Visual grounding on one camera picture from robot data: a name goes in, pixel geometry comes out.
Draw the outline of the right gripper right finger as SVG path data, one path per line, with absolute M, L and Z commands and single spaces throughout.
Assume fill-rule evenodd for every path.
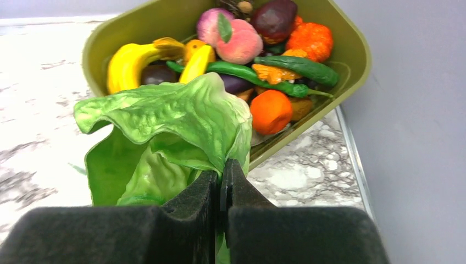
M 369 215 L 355 207 L 277 207 L 225 163 L 220 190 L 231 263 L 388 263 Z

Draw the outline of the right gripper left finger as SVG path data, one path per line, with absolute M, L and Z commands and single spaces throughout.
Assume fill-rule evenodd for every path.
M 214 263 L 217 174 L 163 206 L 39 207 L 1 247 L 1 263 Z

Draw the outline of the green lettuce leaf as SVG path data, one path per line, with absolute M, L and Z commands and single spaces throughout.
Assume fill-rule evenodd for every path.
M 126 210 L 110 223 L 122 223 L 123 237 L 99 263 L 136 263 L 151 253 L 142 246 L 141 205 L 167 205 L 207 171 L 220 183 L 229 159 L 249 170 L 249 107 L 216 73 L 89 98 L 75 105 L 74 118 L 84 134 L 113 125 L 85 156 L 93 204 Z

